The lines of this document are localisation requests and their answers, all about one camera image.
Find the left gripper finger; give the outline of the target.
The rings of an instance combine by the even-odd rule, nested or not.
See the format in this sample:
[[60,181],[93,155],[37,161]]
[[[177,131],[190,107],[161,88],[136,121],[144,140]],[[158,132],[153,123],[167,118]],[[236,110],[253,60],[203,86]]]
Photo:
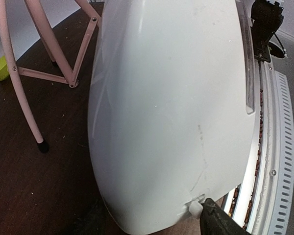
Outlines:
[[211,198],[207,198],[202,205],[199,219],[202,235],[250,235]]

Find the grey metronome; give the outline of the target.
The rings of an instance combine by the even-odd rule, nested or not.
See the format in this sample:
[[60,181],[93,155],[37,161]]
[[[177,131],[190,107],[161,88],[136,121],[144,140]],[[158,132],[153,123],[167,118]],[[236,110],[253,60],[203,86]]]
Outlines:
[[116,224],[148,235],[243,180],[255,113],[233,0],[107,0],[88,108],[90,156]]

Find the green bowl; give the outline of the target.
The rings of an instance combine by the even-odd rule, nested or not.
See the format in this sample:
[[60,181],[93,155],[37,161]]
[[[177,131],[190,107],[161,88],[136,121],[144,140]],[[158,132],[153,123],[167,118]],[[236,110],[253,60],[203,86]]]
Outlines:
[[9,76],[9,72],[7,70],[6,59],[5,59],[5,56],[2,56],[0,58],[0,82],[6,80],[8,76]]

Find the aluminium front rail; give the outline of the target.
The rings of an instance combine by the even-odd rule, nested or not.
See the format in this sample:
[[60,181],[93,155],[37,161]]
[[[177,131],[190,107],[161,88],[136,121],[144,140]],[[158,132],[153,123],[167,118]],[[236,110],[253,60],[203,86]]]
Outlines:
[[252,235],[284,235],[294,188],[294,119],[287,78],[255,61],[256,124],[242,182],[224,211]]

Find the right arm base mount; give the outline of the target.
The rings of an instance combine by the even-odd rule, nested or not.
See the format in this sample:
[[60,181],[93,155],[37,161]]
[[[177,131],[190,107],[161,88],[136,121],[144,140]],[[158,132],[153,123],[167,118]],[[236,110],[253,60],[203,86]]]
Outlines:
[[259,61],[271,62],[269,42],[284,20],[283,4],[283,0],[256,0],[251,7],[253,50]]

